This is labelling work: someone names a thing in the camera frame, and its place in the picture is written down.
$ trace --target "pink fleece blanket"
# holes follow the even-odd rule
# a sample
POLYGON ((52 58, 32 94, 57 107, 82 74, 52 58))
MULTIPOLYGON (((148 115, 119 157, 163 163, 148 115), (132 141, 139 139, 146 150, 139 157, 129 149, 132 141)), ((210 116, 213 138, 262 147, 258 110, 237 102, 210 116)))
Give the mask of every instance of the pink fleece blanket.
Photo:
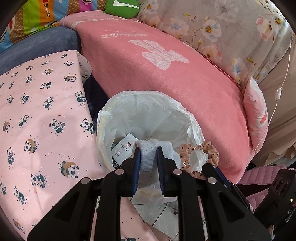
POLYGON ((181 102, 220 152, 222 172, 239 181, 252 145, 243 96, 232 79, 188 45, 136 20, 90 11, 60 24, 79 33, 83 55, 108 96, 155 90, 181 102))

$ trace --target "panda pattern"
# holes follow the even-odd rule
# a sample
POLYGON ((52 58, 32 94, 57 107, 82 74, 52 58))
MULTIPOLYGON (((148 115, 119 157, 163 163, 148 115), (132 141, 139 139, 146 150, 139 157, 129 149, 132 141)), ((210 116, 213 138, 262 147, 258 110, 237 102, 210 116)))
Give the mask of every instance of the panda pattern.
POLYGON ((86 98, 83 95, 82 91, 78 91, 75 93, 75 96, 77 97, 78 102, 86 102, 86 98))
POLYGON ((11 89, 11 87, 15 84, 15 81, 12 81, 10 86, 9 86, 9 89, 11 89))
POLYGON ((3 185, 1 180, 0 180, 0 190, 4 195, 6 194, 6 187, 3 185))
POLYGON ((69 62, 69 61, 66 61, 65 63, 64 63, 64 65, 67 65, 67 66, 71 66, 71 65, 73 65, 74 63, 73 62, 69 62))
POLYGON ((94 124, 92 124, 89 120, 84 119, 83 122, 80 124, 86 131, 90 131, 91 134, 95 134, 94 124))
POLYGON ((6 133, 8 133, 9 131, 9 128, 10 128, 10 123, 5 121, 4 124, 3 124, 3 127, 2 127, 2 130, 6 133))
POLYGON ((39 174, 39 175, 33 175, 31 174, 31 182, 33 186, 39 186, 42 188, 45 188, 45 179, 43 177, 43 175, 39 174))
POLYGON ((54 101, 53 97, 48 97, 47 100, 43 103, 44 108, 49 108, 54 101))
POLYGON ((75 80, 76 80, 77 78, 76 78, 76 76, 74 76, 74 75, 68 75, 66 78, 65 78, 65 81, 66 82, 75 82, 75 80))
POLYGON ((71 162, 71 161, 68 161, 68 162, 65 162, 63 161, 62 162, 62 167, 60 168, 61 170, 61 173, 63 176, 65 177, 74 177, 74 178, 78 178, 78 170, 79 170, 79 167, 76 166, 76 164, 74 162, 71 162))
POLYGON ((41 64, 41 66, 44 66, 44 65, 46 65, 48 63, 49 63, 49 61, 45 61, 44 63, 41 64))
POLYGON ((20 98, 20 102, 23 103, 23 104, 25 104, 28 100, 29 100, 29 96, 26 95, 25 93, 20 98))
POLYGON ((33 66, 28 66, 27 68, 26 68, 26 70, 31 70, 33 68, 33 66))
POLYGON ((44 70, 42 74, 51 74, 53 72, 52 69, 44 70))
POLYGON ((15 225, 15 227, 20 230, 23 234, 25 234, 24 232, 24 228, 17 222, 13 219, 13 224, 15 225))
POLYGON ((20 119, 19 126, 23 126, 27 120, 29 119, 29 116, 25 115, 23 118, 20 119))
POLYGON ((13 157, 13 151, 11 150, 11 147, 7 150, 7 156, 8 156, 8 163, 12 165, 15 159, 13 157))
POLYGON ((41 85, 40 89, 49 89, 51 85, 51 82, 44 83, 41 85))
POLYGON ((32 139, 28 139, 25 142, 24 151, 28 151, 29 154, 34 153, 36 151, 36 141, 33 141, 32 139))
POLYGON ((26 83, 30 83, 32 81, 32 75, 29 75, 26 79, 26 83))
POLYGON ((15 186, 15 188, 13 190, 13 194, 17 197, 17 199, 21 202, 21 204, 24 205, 24 203, 25 203, 24 194, 19 192, 19 190, 16 188, 16 186, 15 186))
POLYGON ((49 124, 49 127, 53 128, 56 133, 60 133, 65 127, 65 123, 60 123, 56 119, 53 119, 53 121, 49 124))

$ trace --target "garbage bag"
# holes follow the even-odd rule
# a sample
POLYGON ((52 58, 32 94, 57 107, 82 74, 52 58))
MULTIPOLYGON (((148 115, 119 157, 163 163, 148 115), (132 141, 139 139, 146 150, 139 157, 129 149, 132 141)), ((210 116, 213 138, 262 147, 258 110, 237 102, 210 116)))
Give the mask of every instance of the garbage bag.
MULTIPOLYGON (((115 169, 111 149, 128 134, 138 140, 170 141, 178 152, 181 144, 192 146, 205 139, 194 116, 180 102, 158 91, 124 91, 106 103, 98 115, 97 147, 99 162, 105 172, 115 169)), ((201 150, 190 154, 192 171, 201 171, 206 163, 201 150)), ((136 196, 144 203, 165 203, 158 185, 138 188, 136 196)))

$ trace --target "white floor tile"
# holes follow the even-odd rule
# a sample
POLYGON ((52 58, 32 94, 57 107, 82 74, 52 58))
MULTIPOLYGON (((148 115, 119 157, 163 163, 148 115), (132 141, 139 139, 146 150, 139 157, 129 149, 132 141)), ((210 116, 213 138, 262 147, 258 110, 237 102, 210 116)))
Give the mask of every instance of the white floor tile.
POLYGON ((142 219, 150 225, 153 225, 160 214, 164 211, 166 204, 138 204, 134 206, 142 219))
POLYGON ((174 215, 174 209, 167 206, 153 227, 170 237, 176 237, 178 233, 178 215, 174 215))

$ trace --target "blue cushion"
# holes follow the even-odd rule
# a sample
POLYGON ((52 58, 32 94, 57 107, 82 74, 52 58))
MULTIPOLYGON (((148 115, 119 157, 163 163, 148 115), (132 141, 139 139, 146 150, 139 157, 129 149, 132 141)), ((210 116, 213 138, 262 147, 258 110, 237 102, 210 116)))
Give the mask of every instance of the blue cushion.
POLYGON ((31 59, 66 50, 81 51, 78 33, 64 26, 45 29, 26 37, 0 54, 0 76, 31 59))

